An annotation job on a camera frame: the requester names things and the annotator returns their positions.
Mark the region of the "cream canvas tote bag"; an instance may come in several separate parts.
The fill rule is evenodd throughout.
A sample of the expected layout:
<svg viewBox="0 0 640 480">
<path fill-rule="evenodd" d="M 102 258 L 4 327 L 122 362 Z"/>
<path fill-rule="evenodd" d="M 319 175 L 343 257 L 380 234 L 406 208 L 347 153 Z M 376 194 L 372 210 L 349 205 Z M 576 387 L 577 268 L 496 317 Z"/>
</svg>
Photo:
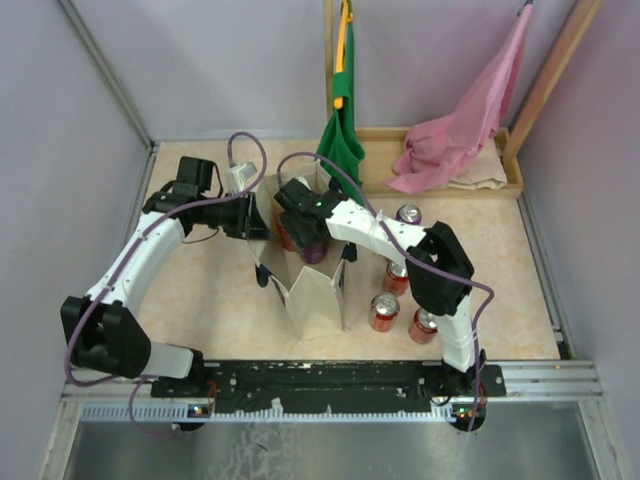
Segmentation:
<svg viewBox="0 0 640 480">
<path fill-rule="evenodd" d="M 272 240 L 250 240 L 255 264 L 268 271 L 290 320 L 294 336 L 311 340 L 336 335 L 348 329 L 345 318 L 344 284 L 347 260 L 342 257 L 346 243 L 327 241 L 325 257 L 307 264 L 300 254 L 287 251 L 277 231 L 277 216 L 283 208 L 275 194 L 281 184 L 276 173 L 266 175 L 256 189 L 257 207 L 274 235 Z"/>
</svg>

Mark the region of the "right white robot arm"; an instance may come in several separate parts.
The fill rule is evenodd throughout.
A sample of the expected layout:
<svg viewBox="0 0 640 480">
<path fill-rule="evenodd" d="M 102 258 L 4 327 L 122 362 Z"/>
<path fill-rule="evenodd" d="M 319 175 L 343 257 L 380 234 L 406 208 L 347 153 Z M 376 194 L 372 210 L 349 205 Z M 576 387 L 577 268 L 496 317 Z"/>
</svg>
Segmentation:
<svg viewBox="0 0 640 480">
<path fill-rule="evenodd" d="M 450 366 L 448 387 L 466 396 L 481 385 L 471 315 L 474 267 L 451 227 L 400 222 L 340 192 L 317 194 L 297 179 L 282 186 L 274 199 L 296 247 L 331 238 L 404 264 L 414 301 L 434 318 L 441 335 L 443 362 Z"/>
</svg>

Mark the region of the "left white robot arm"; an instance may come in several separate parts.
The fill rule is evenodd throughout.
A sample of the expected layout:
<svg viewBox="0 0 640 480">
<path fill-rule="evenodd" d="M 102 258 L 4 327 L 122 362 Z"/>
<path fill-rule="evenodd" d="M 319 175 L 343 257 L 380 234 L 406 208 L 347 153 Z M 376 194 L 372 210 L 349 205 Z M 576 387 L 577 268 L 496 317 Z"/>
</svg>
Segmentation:
<svg viewBox="0 0 640 480">
<path fill-rule="evenodd" d="M 80 367 L 101 372 L 106 380 L 172 378 L 189 397 L 206 389 L 208 373 L 198 366 L 195 350 L 151 341 L 136 315 L 156 275 L 194 226 L 242 240 L 270 238 L 253 191 L 265 170 L 237 165 L 227 175 L 232 187 L 208 198 L 218 173 L 212 161 L 181 158 L 176 179 L 144 204 L 134 233 L 107 272 L 84 296 L 63 302 L 64 370 L 70 383 L 81 385 L 72 372 Z"/>
</svg>

